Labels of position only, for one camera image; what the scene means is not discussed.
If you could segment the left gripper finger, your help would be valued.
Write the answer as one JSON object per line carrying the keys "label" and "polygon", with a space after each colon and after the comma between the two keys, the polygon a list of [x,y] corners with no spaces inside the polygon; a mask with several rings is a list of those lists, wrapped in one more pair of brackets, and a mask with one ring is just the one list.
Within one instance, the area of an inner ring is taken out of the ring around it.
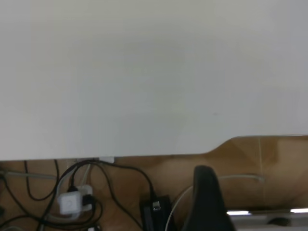
{"label": "left gripper finger", "polygon": [[218,178],[208,166],[197,166],[193,174],[192,206],[183,231],[232,231]]}

